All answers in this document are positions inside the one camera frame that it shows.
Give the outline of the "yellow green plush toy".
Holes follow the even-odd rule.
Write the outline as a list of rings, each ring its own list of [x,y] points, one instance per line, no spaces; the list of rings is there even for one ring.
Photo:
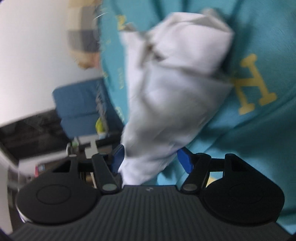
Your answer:
[[[108,133],[109,127],[105,117],[100,117],[95,123],[95,129],[98,134]]]

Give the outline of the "white desk shelf unit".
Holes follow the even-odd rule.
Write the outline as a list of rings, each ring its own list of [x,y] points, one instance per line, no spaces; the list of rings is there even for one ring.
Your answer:
[[[72,142],[55,109],[1,126],[1,151],[16,167],[20,160],[64,151]]]

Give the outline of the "blue covered chair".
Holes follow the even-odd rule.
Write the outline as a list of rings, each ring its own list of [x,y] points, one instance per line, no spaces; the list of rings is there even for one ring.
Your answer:
[[[61,126],[69,138],[95,135],[100,118],[99,101],[106,114],[110,133],[121,133],[123,123],[113,107],[103,78],[56,88],[52,92]]]

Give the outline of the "teal patterned bed sheet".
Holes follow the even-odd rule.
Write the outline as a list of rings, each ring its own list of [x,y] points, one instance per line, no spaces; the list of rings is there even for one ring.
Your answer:
[[[215,9],[234,30],[223,69],[234,89],[189,144],[192,152],[237,154],[281,187],[278,223],[295,233],[295,1],[104,1],[101,59],[109,96],[128,120],[123,47],[125,23],[147,31],[172,12]]]

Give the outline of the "plaid pillow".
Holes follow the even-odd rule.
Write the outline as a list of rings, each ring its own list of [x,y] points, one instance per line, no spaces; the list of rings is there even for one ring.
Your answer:
[[[67,41],[71,57],[82,69],[100,69],[97,20],[101,1],[72,0],[67,8]]]

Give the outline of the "white garment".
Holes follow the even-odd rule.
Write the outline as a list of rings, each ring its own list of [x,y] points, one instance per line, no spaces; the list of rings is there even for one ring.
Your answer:
[[[214,9],[171,13],[146,32],[123,27],[128,121],[119,173],[125,185],[153,180],[217,113],[232,89],[220,66],[233,37]]]

